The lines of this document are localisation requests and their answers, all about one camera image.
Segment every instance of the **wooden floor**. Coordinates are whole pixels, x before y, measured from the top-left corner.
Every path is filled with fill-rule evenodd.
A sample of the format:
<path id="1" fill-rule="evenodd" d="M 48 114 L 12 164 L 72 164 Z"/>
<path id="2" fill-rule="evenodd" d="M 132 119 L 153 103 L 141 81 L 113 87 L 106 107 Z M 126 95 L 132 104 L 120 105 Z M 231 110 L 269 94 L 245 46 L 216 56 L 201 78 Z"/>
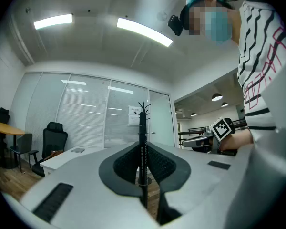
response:
<path id="1" fill-rule="evenodd" d="M 1 191 L 12 195 L 16 200 L 20 200 L 22 195 L 29 190 L 42 177 L 32 172 L 29 163 L 21 160 L 22 173 L 19 167 L 14 169 L 4 169 L 0 167 L 0 189 Z M 148 185 L 148 212 L 156 219 L 160 188 L 154 177 L 148 175 L 152 179 L 152 183 Z"/>

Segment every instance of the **black headset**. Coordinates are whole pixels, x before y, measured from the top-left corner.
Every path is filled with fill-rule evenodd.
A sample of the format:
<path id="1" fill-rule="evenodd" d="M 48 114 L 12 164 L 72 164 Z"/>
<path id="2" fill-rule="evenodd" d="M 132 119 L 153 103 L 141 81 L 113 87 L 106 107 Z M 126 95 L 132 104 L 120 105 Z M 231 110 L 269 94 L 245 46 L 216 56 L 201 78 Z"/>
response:
<path id="1" fill-rule="evenodd" d="M 240 0 L 224 0 L 225 2 L 234 2 Z M 189 9 L 191 4 L 185 5 L 184 8 L 181 10 L 180 18 L 176 15 L 172 15 L 168 20 L 167 25 L 172 29 L 176 36 L 180 36 L 183 29 L 189 29 Z"/>

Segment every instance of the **ceiling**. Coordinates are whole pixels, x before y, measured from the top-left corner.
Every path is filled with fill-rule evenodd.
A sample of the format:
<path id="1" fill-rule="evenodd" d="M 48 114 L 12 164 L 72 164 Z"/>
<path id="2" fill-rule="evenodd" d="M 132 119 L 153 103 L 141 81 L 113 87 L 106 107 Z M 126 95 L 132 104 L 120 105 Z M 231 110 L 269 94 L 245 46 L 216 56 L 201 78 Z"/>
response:
<path id="1" fill-rule="evenodd" d="M 212 95 L 220 93 L 223 98 L 212 102 Z M 221 77 L 215 83 L 199 89 L 193 95 L 175 103 L 177 119 L 189 118 L 191 113 L 202 115 L 222 108 L 223 102 L 229 105 L 241 104 L 243 92 L 237 81 L 237 74 L 231 73 Z"/>
<path id="2" fill-rule="evenodd" d="M 27 48 L 25 65 L 44 60 L 83 60 L 122 67 L 163 70 L 182 67 L 210 45 L 204 38 L 177 37 L 167 26 L 186 0 L 15 0 L 8 16 L 14 34 Z M 234 2 L 238 8 L 242 1 Z M 73 14 L 72 24 L 40 30 L 33 23 Z M 173 40 L 167 48 L 149 38 L 116 27 L 119 17 L 146 25 Z"/>

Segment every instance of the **white table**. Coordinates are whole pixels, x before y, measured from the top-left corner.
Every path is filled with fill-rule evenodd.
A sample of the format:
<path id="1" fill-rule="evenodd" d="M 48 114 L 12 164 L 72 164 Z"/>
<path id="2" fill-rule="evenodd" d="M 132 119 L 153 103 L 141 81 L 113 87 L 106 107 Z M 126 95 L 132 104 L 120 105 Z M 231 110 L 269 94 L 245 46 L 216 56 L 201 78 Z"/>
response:
<path id="1" fill-rule="evenodd" d="M 50 158 L 50 159 L 40 163 L 40 166 L 43 167 L 45 176 L 48 176 L 51 172 L 58 169 L 59 167 L 61 167 L 62 165 L 64 165 L 65 163 L 67 163 L 68 161 L 70 161 L 74 158 L 102 150 L 102 148 L 90 147 L 90 148 L 85 148 L 85 150 L 81 153 L 72 152 L 72 150 L 74 150 L 76 148 L 78 148 L 78 147 L 71 148 L 71 149 L 63 152 L 60 155 L 57 155 L 53 158 Z"/>

